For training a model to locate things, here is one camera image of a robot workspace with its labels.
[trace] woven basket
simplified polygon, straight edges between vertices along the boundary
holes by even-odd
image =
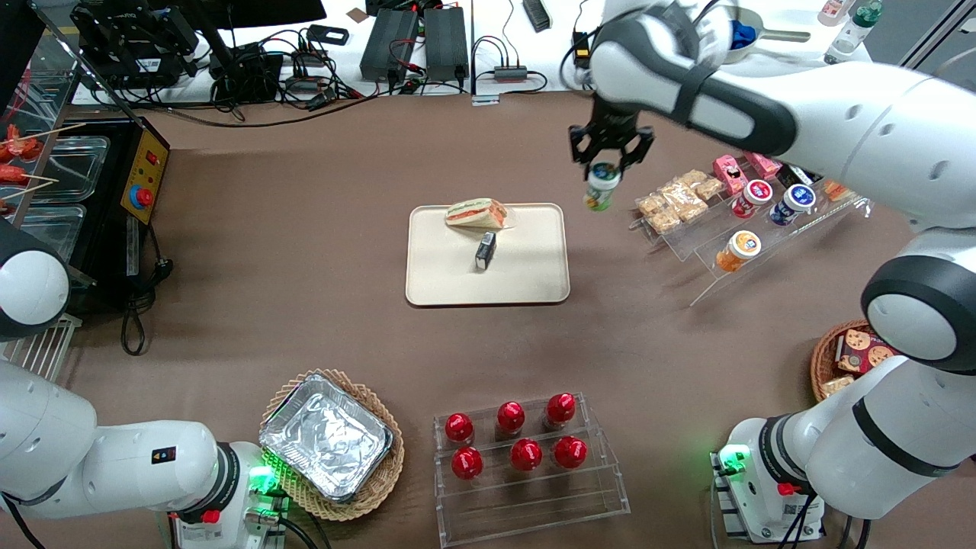
[[[379,507],[389,493],[393,491],[393,486],[396,484],[396,480],[400,478],[400,472],[403,471],[403,433],[400,432],[396,420],[390,415],[386,406],[380,402],[376,393],[370,391],[365,385],[353,384],[344,372],[319,369],[309,370],[289,381],[281,388],[281,391],[274,395],[271,403],[267,405],[267,411],[261,421],[262,427],[267,418],[291,394],[292,390],[313,373],[320,374],[335,383],[376,414],[393,432],[393,446],[389,449],[389,453],[383,462],[370,475],[363,488],[356,493],[355,499],[347,504],[335,503],[322,497],[318,488],[308,479],[295,472],[288,464],[268,450],[264,451],[264,461],[274,469],[274,474],[281,487],[306,511],[327,521],[351,521]]]
[[[822,337],[813,348],[813,356],[810,357],[810,383],[813,385],[813,395],[817,401],[827,397],[821,389],[821,384],[850,374],[837,368],[834,359],[837,355],[837,337],[852,328],[874,334],[867,320],[851,320],[831,328],[831,331],[827,332],[827,335]]]

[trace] brown tablecloth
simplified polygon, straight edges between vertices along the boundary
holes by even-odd
[[[247,113],[299,115],[279,106]],[[485,107],[397,97],[263,130],[151,115],[174,147],[155,225],[176,270],[146,318],[149,354],[122,353],[118,320],[90,321],[68,387],[102,424],[191,419],[220,440],[255,441],[284,382],[316,366],[346,371],[394,414],[407,460],[378,511],[330,527],[337,549],[437,547],[435,414],[583,391],[620,459],[632,514],[477,546],[709,547],[708,452],[744,418],[812,403],[814,342],[860,315],[864,282],[910,233],[884,209],[848,216],[689,309],[709,275],[652,251],[628,231],[627,210],[676,174],[708,171],[728,149],[646,116],[658,135],[650,154],[628,172],[615,206],[593,213],[566,136],[589,115],[589,102],[569,94]],[[480,195],[563,207],[565,303],[406,303],[411,210]],[[967,463],[909,498],[877,522],[872,547],[971,547],[973,472]],[[840,524],[830,515],[828,538],[808,545],[834,547]],[[162,547],[141,510],[33,527],[50,549]],[[27,547],[5,515],[0,547]]]

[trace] red ball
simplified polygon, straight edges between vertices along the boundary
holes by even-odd
[[[481,474],[484,463],[481,461],[481,452],[465,446],[454,452],[451,458],[451,471],[462,481],[470,481]]]
[[[563,437],[552,448],[552,457],[560,467],[576,469],[587,460],[587,444],[576,437]]]
[[[549,399],[546,404],[546,417],[552,423],[565,423],[576,414],[576,399],[569,393],[562,393]]]
[[[462,413],[452,414],[444,424],[444,434],[450,441],[464,443],[474,434],[474,424],[471,418]]]
[[[525,423],[525,410],[518,402],[506,402],[498,408],[498,427],[507,433],[516,433]]]
[[[511,466],[519,471],[532,471],[543,462],[543,449],[531,439],[519,439],[511,447]]]

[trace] green led light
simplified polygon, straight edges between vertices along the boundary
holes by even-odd
[[[274,470],[269,465],[261,465],[248,473],[248,487],[258,493],[268,493],[278,486]]]

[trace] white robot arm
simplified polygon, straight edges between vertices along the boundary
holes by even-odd
[[[781,539],[808,497],[810,526],[819,526],[820,497],[878,519],[976,453],[976,97],[878,63],[727,74],[699,39],[704,24],[721,24],[714,18],[728,24],[724,9],[696,30],[701,6],[665,3],[608,0],[590,60],[588,150],[570,129],[578,162],[601,148],[621,148],[627,160],[619,145],[634,136],[636,114],[651,110],[841,181],[901,211],[918,232],[862,296],[874,330],[905,356],[809,410],[740,423],[719,453],[753,541]],[[614,139],[598,137],[606,135]]]

